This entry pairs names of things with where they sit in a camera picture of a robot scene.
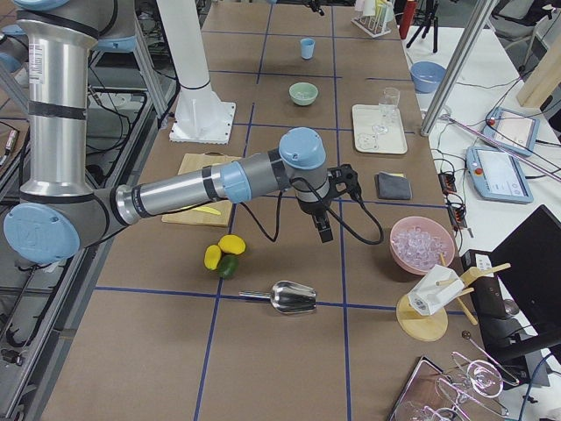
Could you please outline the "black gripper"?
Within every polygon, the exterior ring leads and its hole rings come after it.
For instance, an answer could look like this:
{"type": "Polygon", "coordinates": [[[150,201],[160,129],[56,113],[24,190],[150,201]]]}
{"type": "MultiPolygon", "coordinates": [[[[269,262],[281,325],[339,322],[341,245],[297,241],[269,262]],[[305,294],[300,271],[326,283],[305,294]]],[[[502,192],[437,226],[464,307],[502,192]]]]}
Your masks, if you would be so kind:
{"type": "Polygon", "coordinates": [[[333,240],[327,216],[331,202],[343,195],[348,195],[354,202],[362,202],[359,175],[350,164],[334,168],[321,167],[314,170],[313,175],[302,178],[302,211],[313,216],[323,243],[333,240]]]}

